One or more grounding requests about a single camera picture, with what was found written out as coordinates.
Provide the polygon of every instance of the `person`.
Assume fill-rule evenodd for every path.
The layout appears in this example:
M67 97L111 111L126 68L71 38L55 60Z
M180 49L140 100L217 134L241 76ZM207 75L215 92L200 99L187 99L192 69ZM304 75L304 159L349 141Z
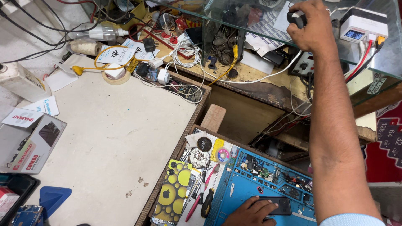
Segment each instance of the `person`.
M340 66L329 10L321 0L300 2L289 8L306 14L307 25L290 24L295 44L314 56L314 101L311 110L310 160L314 209L320 226L383 226L365 177L365 165L352 104ZM224 226L274 226L263 222L278 204L246 200L229 215Z

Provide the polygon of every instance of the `digital display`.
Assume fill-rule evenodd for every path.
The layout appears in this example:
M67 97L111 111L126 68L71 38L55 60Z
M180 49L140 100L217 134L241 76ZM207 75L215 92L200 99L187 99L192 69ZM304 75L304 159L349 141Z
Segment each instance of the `digital display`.
M345 36L352 38L352 39L361 39L361 37L363 37L364 33L358 32L358 31L354 31L354 30L349 30L348 32L346 32Z

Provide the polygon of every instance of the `light blue shirt sleeve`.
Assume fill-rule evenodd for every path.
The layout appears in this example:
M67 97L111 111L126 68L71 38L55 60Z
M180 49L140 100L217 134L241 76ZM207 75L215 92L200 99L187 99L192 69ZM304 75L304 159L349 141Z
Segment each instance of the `light blue shirt sleeve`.
M385 226L372 216L364 214L339 214L325 219L320 226Z

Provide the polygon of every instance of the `combo touch screen box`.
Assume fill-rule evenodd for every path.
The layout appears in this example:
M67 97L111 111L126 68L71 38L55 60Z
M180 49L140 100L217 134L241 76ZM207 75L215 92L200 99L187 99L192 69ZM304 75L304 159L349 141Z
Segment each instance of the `combo touch screen box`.
M0 173L38 174L67 123L48 114L14 109L0 127Z

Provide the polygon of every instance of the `hand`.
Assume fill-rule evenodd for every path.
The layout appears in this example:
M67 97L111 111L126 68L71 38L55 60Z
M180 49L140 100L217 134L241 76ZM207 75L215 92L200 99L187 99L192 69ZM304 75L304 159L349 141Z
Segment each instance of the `hand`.
M299 29L292 23L287 32L295 44L303 51L329 53L336 50L335 38L332 33L330 13L322 0L299 2L289 8L289 12L301 10L306 15L307 25Z
M274 219L269 219L264 222L263 219L273 210L277 209L278 204L273 204L271 200L262 200L254 203L258 199L260 199L259 196L253 196L246 200L243 205L228 216L222 226L275 226L276 221Z

